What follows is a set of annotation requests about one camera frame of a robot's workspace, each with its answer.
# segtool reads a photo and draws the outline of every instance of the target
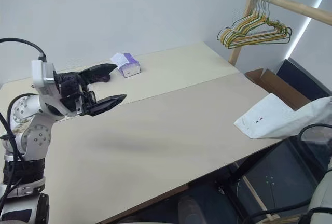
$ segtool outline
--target beige table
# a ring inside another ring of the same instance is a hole
[[[251,140],[233,125],[267,93],[206,45],[137,59],[140,75],[94,85],[102,97],[128,93],[122,105],[54,125],[49,223],[102,221],[279,141]],[[0,94],[29,84],[8,83]]]

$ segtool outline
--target wooden pole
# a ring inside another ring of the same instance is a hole
[[[291,0],[271,0],[270,3],[332,26],[331,12],[316,9]]]
[[[254,7],[254,4],[255,4],[255,0],[247,0],[247,2],[245,4],[244,14],[243,14],[244,17],[246,17],[250,14],[251,10]],[[241,52],[241,48],[242,47],[237,47],[237,48],[233,49],[232,54],[230,55],[228,62],[230,64],[232,64],[233,66],[235,66],[235,64],[238,60],[239,54]]]

